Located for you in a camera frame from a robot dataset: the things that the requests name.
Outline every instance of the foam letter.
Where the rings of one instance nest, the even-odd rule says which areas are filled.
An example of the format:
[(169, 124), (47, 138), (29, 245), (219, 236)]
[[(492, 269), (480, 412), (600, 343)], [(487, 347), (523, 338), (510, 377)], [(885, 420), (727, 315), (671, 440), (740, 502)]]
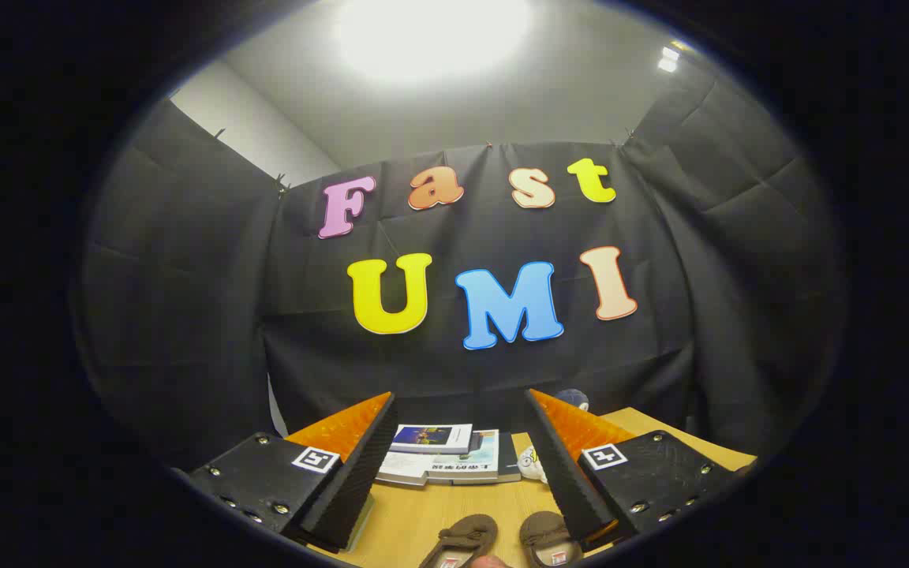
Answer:
[(507, 180), (511, 182), (514, 191), (511, 197), (523, 208), (548, 207), (556, 201), (556, 194), (544, 182), (549, 181), (549, 176), (537, 168), (518, 168), (511, 170)]
[(591, 158), (578, 159), (567, 166), (567, 173), (578, 177), (584, 197), (595, 204), (608, 204), (616, 198), (616, 191), (611, 187), (602, 187), (602, 180), (599, 179), (599, 176), (608, 176), (609, 171), (605, 166), (596, 166)]
[(324, 194), (328, 196), (328, 205), (325, 206), (325, 226), (318, 231), (318, 237), (339, 237), (353, 230), (353, 223), (346, 219), (346, 212), (353, 213), (353, 217), (360, 216), (364, 210), (364, 194), (350, 190), (374, 191), (374, 177), (360, 177), (358, 180), (343, 182), (325, 188)]
[(437, 204), (453, 204), (465, 195), (465, 188), (458, 185), (458, 174), (448, 166), (434, 166), (412, 177), (409, 206), (417, 211)]
[(588, 265), (595, 278), (599, 301), (595, 316), (599, 320), (616, 320), (638, 310), (638, 303), (627, 295), (627, 287), (623, 285), (623, 276), (616, 263), (617, 258), (619, 248), (616, 247), (592, 248), (581, 254), (581, 262)]
[(454, 283), (465, 290), (469, 305), (469, 337), (462, 345), (466, 349), (489, 349), (497, 345), (487, 319), (493, 320), (504, 341), (514, 342), (526, 314), (528, 324), (521, 337), (530, 342), (558, 338), (563, 334), (563, 324), (556, 321), (549, 285), (551, 277), (551, 263), (527, 263), (521, 267), (514, 291), (508, 296), (488, 270), (458, 274)]
[(365, 330), (374, 334), (404, 334), (426, 319), (426, 267), (433, 258), (426, 252), (400, 256), (395, 266), (405, 271), (405, 309), (385, 312), (381, 305), (381, 275), (388, 263), (372, 259), (352, 263), (346, 273), (353, 278), (353, 313)]

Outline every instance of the slipper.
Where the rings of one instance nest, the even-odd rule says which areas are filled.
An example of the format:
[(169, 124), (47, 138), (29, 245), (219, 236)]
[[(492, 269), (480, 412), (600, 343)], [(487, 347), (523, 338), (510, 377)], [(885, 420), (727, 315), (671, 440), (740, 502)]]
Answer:
[(584, 558), (581, 545), (570, 538), (563, 517), (548, 510), (526, 518), (521, 524), (520, 537), (531, 568), (569, 566)]
[(437, 539), (419, 568), (462, 568), (489, 552), (497, 540), (497, 521), (487, 514), (470, 514), (437, 533)]

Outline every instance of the table surface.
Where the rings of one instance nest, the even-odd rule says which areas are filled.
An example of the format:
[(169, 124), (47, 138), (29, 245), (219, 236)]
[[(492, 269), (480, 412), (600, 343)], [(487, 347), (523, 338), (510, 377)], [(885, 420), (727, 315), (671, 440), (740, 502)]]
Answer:
[[(688, 443), (722, 467), (735, 471), (753, 463), (754, 456), (735, 452), (686, 434), (635, 409), (616, 410), (603, 418), (643, 435), (664, 429)], [(521, 453), (531, 445), (527, 434), (514, 434), (514, 449)], [(375, 482), (371, 488), (374, 508), (357, 546), (350, 552), (328, 553), (312, 549), (364, 568), (415, 568), (437, 543), (437, 533), (469, 514), (489, 514), (497, 521), (497, 542), (489, 554), (499, 556), (509, 566), (528, 565), (518, 530), (528, 515), (540, 510), (559, 513), (548, 485), (521, 478), (519, 482), (494, 485), (432, 485), (422, 488)], [(585, 557), (607, 549), (599, 547)]]

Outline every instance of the letter m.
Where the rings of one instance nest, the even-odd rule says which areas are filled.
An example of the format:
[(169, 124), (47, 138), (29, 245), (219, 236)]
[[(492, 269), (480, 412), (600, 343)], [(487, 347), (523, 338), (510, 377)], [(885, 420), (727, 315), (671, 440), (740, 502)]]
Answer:
[(490, 332), (487, 319), (493, 320), (506, 342), (514, 342), (522, 317), (528, 323), (521, 332), (530, 342), (552, 339), (563, 334), (563, 325), (556, 321), (552, 305), (552, 264), (527, 263), (521, 267), (514, 291), (508, 296), (488, 270), (469, 270), (454, 278), (465, 290), (469, 305), (469, 337), (462, 344), (466, 349), (489, 349), (497, 345), (497, 335)]

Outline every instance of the plush toy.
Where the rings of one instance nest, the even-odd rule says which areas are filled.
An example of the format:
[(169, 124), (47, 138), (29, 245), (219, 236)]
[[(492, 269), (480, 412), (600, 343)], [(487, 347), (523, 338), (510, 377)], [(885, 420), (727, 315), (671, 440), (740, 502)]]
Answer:
[[(586, 413), (588, 411), (588, 395), (576, 388), (562, 390), (556, 393), (556, 398), (563, 400), (563, 402), (569, 402)], [(524, 477), (541, 479), (542, 483), (548, 484), (548, 481), (545, 480), (545, 471), (542, 470), (541, 461), (538, 461), (538, 454), (535, 453), (534, 446), (529, 446), (518, 456), (518, 468)]]
[(529, 446), (518, 456), (518, 468), (523, 477), (541, 479), (542, 483), (548, 483), (545, 480), (545, 471), (542, 471), (542, 464), (538, 461), (538, 455), (535, 454), (534, 446)]
[(553, 396), (572, 406), (577, 406), (578, 409), (584, 410), (586, 413), (588, 411), (588, 395), (576, 388), (562, 390)]

